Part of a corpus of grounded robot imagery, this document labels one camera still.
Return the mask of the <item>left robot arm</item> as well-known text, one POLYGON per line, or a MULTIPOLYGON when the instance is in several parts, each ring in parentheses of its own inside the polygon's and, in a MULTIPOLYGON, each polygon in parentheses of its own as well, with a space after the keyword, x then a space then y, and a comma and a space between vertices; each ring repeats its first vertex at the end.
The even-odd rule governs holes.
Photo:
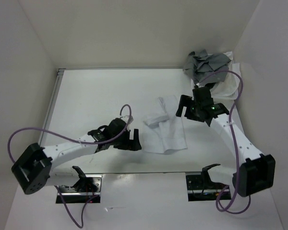
POLYGON ((130 131, 124 120, 115 118, 109 125, 88 131, 77 140, 45 147, 33 143, 15 161, 11 171, 26 195, 34 194, 45 186, 69 185, 77 192, 85 187, 92 190, 91 179, 79 166, 68 169, 60 169, 59 166, 109 147, 128 151, 141 150, 139 130, 130 131))

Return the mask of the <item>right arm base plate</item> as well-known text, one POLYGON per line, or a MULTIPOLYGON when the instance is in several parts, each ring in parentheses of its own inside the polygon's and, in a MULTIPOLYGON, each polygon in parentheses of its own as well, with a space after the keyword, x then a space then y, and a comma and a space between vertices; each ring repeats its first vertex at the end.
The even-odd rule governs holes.
POLYGON ((215 201, 225 184, 206 182, 201 172, 187 173, 186 185, 189 202, 195 201, 215 201))

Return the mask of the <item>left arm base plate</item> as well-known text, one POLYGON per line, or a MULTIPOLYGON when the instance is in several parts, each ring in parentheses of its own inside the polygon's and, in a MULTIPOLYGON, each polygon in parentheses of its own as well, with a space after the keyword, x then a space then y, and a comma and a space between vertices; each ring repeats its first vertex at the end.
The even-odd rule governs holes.
POLYGON ((84 204, 89 199, 89 203, 100 203, 101 199, 101 184, 103 175, 87 174, 87 182, 81 182, 74 186, 59 186, 64 201, 67 204, 84 204))

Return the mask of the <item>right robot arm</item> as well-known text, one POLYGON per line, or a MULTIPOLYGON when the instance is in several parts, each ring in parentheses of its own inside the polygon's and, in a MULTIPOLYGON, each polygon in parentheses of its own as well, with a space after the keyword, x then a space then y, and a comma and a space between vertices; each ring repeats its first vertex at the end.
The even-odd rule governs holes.
POLYGON ((194 88, 193 96, 181 95, 176 116, 205 122, 220 135, 232 154, 239 157, 239 168, 233 173, 232 183, 238 183, 238 194, 250 196, 273 186, 276 160, 257 149, 229 118, 229 110, 215 103, 207 87, 194 88))

